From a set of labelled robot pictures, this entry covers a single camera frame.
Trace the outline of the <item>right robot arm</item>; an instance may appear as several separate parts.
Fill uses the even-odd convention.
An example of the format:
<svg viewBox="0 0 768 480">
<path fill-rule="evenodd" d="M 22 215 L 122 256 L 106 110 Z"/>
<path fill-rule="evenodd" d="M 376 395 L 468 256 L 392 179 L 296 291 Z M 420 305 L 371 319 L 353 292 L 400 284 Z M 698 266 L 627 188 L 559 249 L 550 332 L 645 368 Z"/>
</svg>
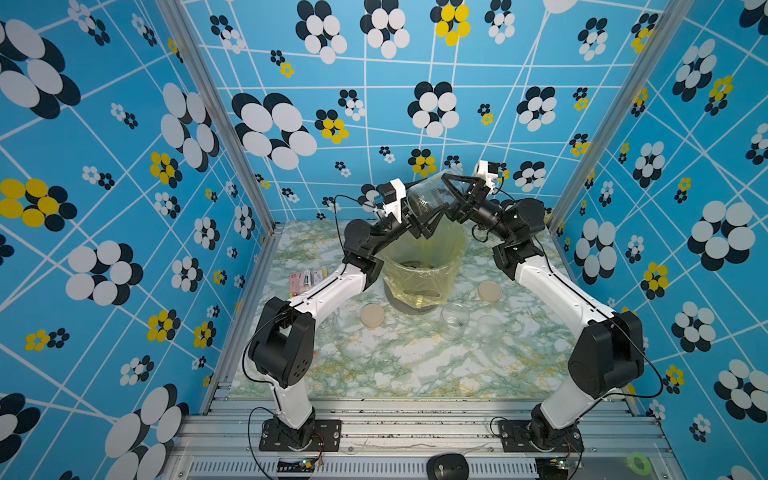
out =
<svg viewBox="0 0 768 480">
<path fill-rule="evenodd" d="M 631 312 L 599 302 L 552 266 L 535 243 L 544 228 L 541 201 L 524 198 L 503 206 L 488 200 L 489 188 L 480 178 L 446 174 L 442 182 L 451 200 L 447 216 L 459 223 L 472 221 L 498 237 L 493 248 L 497 268 L 536 294 L 576 339 L 567 377 L 531 412 L 530 442 L 551 451 L 576 434 L 578 421 L 601 400 L 643 375 L 642 323 Z"/>
</svg>

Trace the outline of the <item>clear plastic tea jar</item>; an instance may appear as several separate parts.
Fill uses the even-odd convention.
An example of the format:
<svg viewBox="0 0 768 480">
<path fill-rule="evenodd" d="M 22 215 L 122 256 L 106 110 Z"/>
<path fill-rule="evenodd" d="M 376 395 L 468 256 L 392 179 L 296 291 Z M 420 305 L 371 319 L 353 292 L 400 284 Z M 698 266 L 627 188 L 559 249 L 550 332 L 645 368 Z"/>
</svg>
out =
<svg viewBox="0 0 768 480">
<path fill-rule="evenodd" d="M 440 312 L 440 335 L 446 340 L 459 339 L 469 322 L 469 312 L 460 303 L 447 303 Z"/>
</svg>

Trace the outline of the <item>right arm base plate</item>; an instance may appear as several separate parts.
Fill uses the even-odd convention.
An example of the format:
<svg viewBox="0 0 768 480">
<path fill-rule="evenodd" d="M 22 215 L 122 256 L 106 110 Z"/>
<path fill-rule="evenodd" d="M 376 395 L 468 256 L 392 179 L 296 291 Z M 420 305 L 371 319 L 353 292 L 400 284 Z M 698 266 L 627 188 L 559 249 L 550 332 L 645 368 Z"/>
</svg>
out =
<svg viewBox="0 0 768 480">
<path fill-rule="evenodd" d="M 584 451 L 583 437 L 576 425 L 551 429 L 538 420 L 500 420 L 497 432 L 507 453 L 574 454 Z"/>
</svg>

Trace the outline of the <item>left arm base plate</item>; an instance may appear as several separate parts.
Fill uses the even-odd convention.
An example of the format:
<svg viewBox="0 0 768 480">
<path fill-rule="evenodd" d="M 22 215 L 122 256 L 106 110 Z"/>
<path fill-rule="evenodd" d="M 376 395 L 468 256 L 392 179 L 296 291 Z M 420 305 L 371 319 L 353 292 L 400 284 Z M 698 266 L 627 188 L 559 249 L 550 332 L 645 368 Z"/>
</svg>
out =
<svg viewBox="0 0 768 480">
<path fill-rule="evenodd" d="M 343 423 L 341 420 L 310 418 L 292 429 L 276 418 L 265 420 L 258 450 L 262 452 L 338 452 Z"/>
</svg>

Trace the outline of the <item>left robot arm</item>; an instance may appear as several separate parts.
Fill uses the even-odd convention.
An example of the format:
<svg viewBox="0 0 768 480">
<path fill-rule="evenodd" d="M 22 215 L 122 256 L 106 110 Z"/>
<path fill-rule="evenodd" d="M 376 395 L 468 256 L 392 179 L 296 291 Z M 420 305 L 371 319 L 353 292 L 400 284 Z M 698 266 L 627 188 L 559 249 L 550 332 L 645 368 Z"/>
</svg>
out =
<svg viewBox="0 0 768 480">
<path fill-rule="evenodd" d="M 276 412 L 277 439 L 292 448 L 307 447 L 315 436 L 316 410 L 308 399 L 304 377 L 313 361 L 316 327 L 344 303 L 367 290 L 379 277 L 377 255 L 404 234 L 430 238 L 446 206 L 416 213 L 406 207 L 402 217 L 385 214 L 375 223 L 349 222 L 339 231 L 343 258 L 326 279 L 306 292 L 283 300 L 269 299 L 242 356 L 270 386 Z"/>
</svg>

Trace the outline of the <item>round wooden jar lid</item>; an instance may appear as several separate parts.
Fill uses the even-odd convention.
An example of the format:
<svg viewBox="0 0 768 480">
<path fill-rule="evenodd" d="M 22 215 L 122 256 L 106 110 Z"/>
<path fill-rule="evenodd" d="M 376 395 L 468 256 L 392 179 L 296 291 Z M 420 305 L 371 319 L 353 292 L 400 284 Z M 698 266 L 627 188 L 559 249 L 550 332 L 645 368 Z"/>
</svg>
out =
<svg viewBox="0 0 768 480">
<path fill-rule="evenodd" d="M 360 321 L 366 328 L 379 328 L 383 325 L 385 318 L 386 311 L 378 304 L 367 304 L 360 310 Z"/>
</svg>

